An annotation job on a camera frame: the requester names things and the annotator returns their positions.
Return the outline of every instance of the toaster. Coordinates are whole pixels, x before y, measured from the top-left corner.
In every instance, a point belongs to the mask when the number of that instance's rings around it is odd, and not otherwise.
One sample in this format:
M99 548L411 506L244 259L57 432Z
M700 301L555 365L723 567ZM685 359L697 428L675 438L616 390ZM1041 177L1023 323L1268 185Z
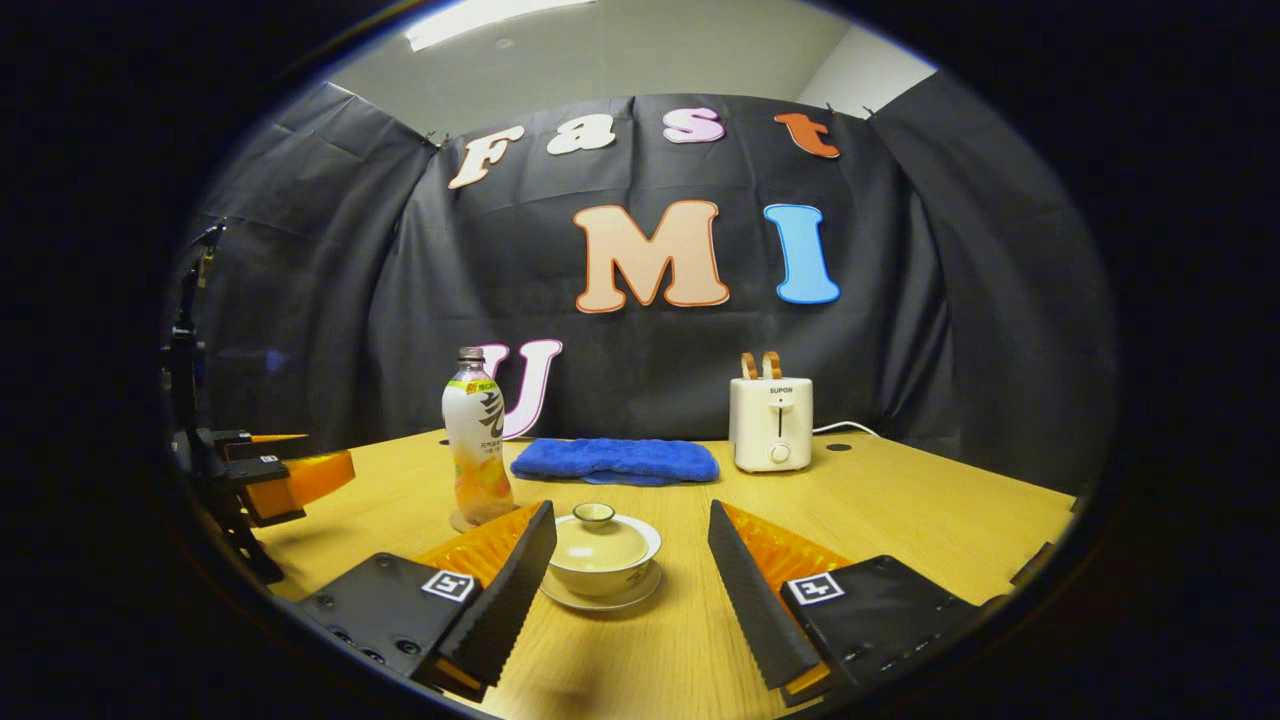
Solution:
M728 446L733 464L748 473L799 470L813 451L813 380L783 378L776 352L764 355L756 377L750 354L742 378L728 384Z

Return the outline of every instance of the letter m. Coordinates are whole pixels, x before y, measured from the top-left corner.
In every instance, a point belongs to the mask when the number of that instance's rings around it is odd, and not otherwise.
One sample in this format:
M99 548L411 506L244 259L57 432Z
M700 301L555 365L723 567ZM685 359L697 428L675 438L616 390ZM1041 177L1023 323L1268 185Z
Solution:
M626 295L613 284L613 268L641 305L649 305L658 295L667 265L671 265L671 284L663 293L667 302L695 307L728 300L728 286L716 274L712 246L712 220L718 214L716 204L705 200L672 202L650 240L617 205L579 211L573 224L586 231L586 292L577 297L577 309L612 313L626 305Z

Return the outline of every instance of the screw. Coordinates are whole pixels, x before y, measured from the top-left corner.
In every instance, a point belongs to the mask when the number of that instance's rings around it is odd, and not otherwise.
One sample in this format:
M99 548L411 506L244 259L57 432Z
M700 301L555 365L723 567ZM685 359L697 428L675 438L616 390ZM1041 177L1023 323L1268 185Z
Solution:
M924 650L924 646L927 646L931 642L937 641L940 638L942 638L941 633L933 633L932 635L924 638L923 641L920 641L919 644L915 646L915 652L920 652L922 650Z
M854 650L851 650L847 653L845 653L845 662L852 662L854 660L858 660L858 659L863 657L864 655L867 655L868 650L870 650L869 644L865 644L865 643L859 644Z
M882 665L881 666L881 673L888 670L890 667L897 665L900 660L906 660L908 657L911 657L911 651L906 651L902 655L899 655L897 657L895 657L895 659L890 660L888 662L886 662L884 665Z

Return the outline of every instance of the black curtain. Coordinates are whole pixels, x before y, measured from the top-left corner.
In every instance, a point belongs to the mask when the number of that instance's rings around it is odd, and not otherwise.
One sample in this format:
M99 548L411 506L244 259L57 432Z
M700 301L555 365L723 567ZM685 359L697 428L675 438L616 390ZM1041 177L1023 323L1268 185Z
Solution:
M713 108L724 137L673 143L663 115ZM616 140L550 155L572 118L605 113ZM803 113L840 149L800 149L773 118ZM447 183L465 143L525 135L485 178ZM667 208L714 202L730 297L708 307L586 314L586 241L573 215L623 208L652 237ZM797 305L763 211L823 213L838 300ZM713 439L727 433L739 354L777 350L813 378L815 425L858 420L892 439L1076 492L1115 416L1103 274L1065 191L1034 152L945 76L870 122L718 95L618 97L452 138L438 151L333 86L253 137L193 232L230 218L197 315L220 427L308 432L316 450L443 425L458 346L503 343L508 410L531 340L564 343L530 434ZM660 288L672 281L664 274Z
M404 199L434 151L329 83L246 138L188 232L227 219L195 307L207 346L206 421L308 433L316 452L387 438L365 401L369 305ZM180 249L178 272L198 252Z
M942 263L957 459L1078 493L1101 473L1120 392L1115 307L1084 219L1034 149L946 73L869 122L923 199Z

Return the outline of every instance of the power cord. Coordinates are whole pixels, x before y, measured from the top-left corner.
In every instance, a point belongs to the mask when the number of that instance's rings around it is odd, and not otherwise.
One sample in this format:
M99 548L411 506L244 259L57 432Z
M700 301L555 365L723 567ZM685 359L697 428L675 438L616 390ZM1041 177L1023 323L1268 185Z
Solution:
M852 420L844 420L844 421L840 421L840 423L832 423L832 424L822 427L822 428L814 428L813 432L814 432L814 434L817 434L817 433L824 433L827 430L833 430L836 428L841 428L841 427L845 427L845 425L849 425L851 428L858 428L859 430L864 430L864 432L868 432L868 433L870 433L870 434L873 434L876 437L879 437L879 433L877 433L876 430L873 430L873 429L870 429L867 425L863 425L860 423L855 423Z

